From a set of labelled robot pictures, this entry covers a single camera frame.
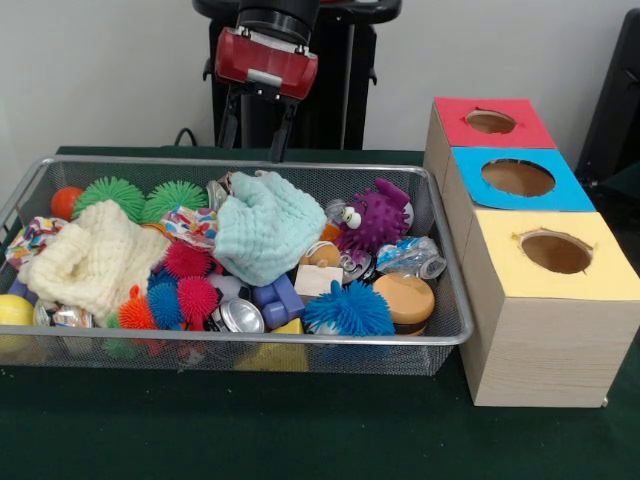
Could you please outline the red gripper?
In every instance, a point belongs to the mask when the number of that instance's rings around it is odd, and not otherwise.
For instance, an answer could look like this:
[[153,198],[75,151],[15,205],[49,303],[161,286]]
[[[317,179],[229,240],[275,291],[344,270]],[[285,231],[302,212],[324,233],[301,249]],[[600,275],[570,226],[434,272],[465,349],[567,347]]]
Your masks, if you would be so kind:
[[[218,37],[215,74],[226,82],[272,87],[284,97],[304,100],[315,81],[318,57],[308,47],[277,39],[245,27],[225,27]],[[221,117],[217,145],[233,149],[240,124],[243,88],[230,85]],[[269,158],[282,163],[297,111],[297,102],[283,103]]]

